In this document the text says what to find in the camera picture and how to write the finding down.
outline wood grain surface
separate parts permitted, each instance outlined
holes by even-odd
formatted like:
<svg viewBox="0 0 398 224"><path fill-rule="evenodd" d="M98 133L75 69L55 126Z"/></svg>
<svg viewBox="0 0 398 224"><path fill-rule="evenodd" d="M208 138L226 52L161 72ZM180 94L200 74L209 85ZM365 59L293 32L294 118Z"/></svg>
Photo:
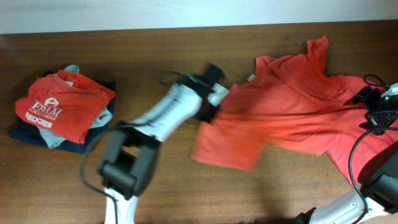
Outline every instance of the wood grain surface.
<svg viewBox="0 0 398 224"><path fill-rule="evenodd" d="M166 77L147 69L200 73L221 66L230 83L254 71L259 55L305 52L305 42L327 35L327 74L375 73L397 79L398 22L339 22L195 29L117 30L0 35L0 223L94 223L104 220L105 198L78 177L81 156L39 148L8 137L14 102L43 70L69 64L97 80L116 80L113 124L147 111L168 91ZM155 177L139 200L137 223L237 223L259 217L294 217L349 191L327 156L264 146L254 172L206 166L190 157L198 122L185 122L163 145ZM87 166L100 186L96 164ZM397 223L397 216L367 223Z"/></svg>

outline shirt logo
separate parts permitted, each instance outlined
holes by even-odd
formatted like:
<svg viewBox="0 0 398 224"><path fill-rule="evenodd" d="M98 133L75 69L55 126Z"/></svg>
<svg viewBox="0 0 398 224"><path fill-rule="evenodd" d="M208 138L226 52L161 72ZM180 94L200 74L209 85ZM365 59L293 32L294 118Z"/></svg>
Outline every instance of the shirt logo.
<svg viewBox="0 0 398 224"><path fill-rule="evenodd" d="M36 100L36 103L29 108L29 111L55 121L58 115L63 111L57 108L58 104L59 102L53 97L46 99L44 104Z"/></svg>
<svg viewBox="0 0 398 224"><path fill-rule="evenodd" d="M58 101L55 98L50 97L45 100L44 105L45 106L48 106L48 105L58 106Z"/></svg>
<svg viewBox="0 0 398 224"><path fill-rule="evenodd" d="M27 118L28 121L33 122L33 123L37 123L37 124L39 124L39 125L41 125L41 126L43 126L45 128L51 128L51 126L52 126L51 122L45 121L45 120L43 120L41 118L36 118L35 116L29 114L28 112L26 112L26 118Z"/></svg>

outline white wall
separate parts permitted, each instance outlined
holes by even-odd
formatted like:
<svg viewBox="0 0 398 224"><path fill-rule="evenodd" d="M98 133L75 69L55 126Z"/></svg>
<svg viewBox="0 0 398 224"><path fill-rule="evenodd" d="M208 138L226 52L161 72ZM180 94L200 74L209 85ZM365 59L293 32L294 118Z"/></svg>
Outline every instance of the white wall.
<svg viewBox="0 0 398 224"><path fill-rule="evenodd" d="M0 0L0 34L398 19L398 0Z"/></svg>

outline orange t-shirt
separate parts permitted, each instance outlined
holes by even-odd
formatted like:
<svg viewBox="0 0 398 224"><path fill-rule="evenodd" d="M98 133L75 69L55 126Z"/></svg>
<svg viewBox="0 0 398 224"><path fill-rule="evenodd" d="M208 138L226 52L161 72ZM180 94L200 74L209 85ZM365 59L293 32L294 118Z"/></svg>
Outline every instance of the orange t-shirt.
<svg viewBox="0 0 398 224"><path fill-rule="evenodd" d="M328 152L349 178L348 156L366 130L363 105L345 105L366 84L359 77L326 77L328 40L307 42L308 54L256 59L255 79L235 85L211 124L202 123L193 158L205 164L253 170L266 143L320 155ZM354 176L398 133L370 135L353 160Z"/></svg>
<svg viewBox="0 0 398 224"><path fill-rule="evenodd" d="M91 124L114 96L82 74L59 70L38 78L28 96L16 102L16 113L25 122L84 144Z"/></svg>

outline black wire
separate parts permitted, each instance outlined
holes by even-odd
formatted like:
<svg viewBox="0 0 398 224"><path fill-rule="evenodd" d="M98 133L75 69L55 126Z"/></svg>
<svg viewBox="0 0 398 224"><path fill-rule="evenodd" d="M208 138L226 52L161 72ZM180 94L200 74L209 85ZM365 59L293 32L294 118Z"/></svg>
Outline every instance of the black wire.
<svg viewBox="0 0 398 224"><path fill-rule="evenodd" d="M359 223L365 217L365 215L368 213L368 209L369 209L368 203L367 203L365 197L363 196L362 192L360 191L360 189L356 185L356 181L355 181L355 178L354 178L354 174L353 174L353 157L354 157L354 153L355 153L355 150L356 150L357 146L362 141L362 139L364 139L369 134L372 134L372 133L375 133L375 132L378 132L378 131L398 131L398 128L391 128L391 127L376 128L376 129L373 129L373 130L370 130L370 131L364 133L363 135L361 135L361 137L358 138L358 140L356 140L356 142L355 142L355 144L354 144L354 146L353 146L353 148L352 148L352 150L351 150L351 152L349 154L349 160L348 160L349 178L351 179L351 182L354 185L354 189L355 189L356 193L358 193L359 197L361 197L361 200L364 203L364 210L363 210L362 214L359 216L359 218L357 220L355 220L353 222L353 224Z"/></svg>
<svg viewBox="0 0 398 224"><path fill-rule="evenodd" d="M81 162L80 162L80 180L83 182L83 184L85 184L89 189L94 190L95 192L104 195L105 197L109 197L112 201L113 201L113 205L114 205L114 212L115 212L115 217L116 217L116 224L118 224L118 203L115 197L113 197L112 195L92 186L85 177L85 166L86 166L86 161L88 159L88 155L91 151L91 149L93 148L93 146L100 140L100 138L102 136L104 136L104 134L114 131L116 128L108 128L103 130L102 132L98 133L86 146L85 151L83 153L83 157L81 158Z"/></svg>
<svg viewBox="0 0 398 224"><path fill-rule="evenodd" d="M178 75L179 77L187 77L189 75L177 72L177 71L168 71L168 70L156 70L156 72L164 72L164 73L169 73L169 74L173 74L173 75ZM159 82L165 86L170 86L173 84L173 81L171 82L166 82L164 80L159 80Z"/></svg>
<svg viewBox="0 0 398 224"><path fill-rule="evenodd" d="M379 83L381 84L374 84L368 81L367 77L373 77L375 79L377 79L379 81ZM373 75L373 74L367 74L363 77L363 82L365 82L366 84L368 84L369 86L375 86L375 87L386 87L389 88L391 85L396 84L398 82L394 82L394 83L385 83L383 81L383 79L381 79L380 77L378 77L377 75Z"/></svg>

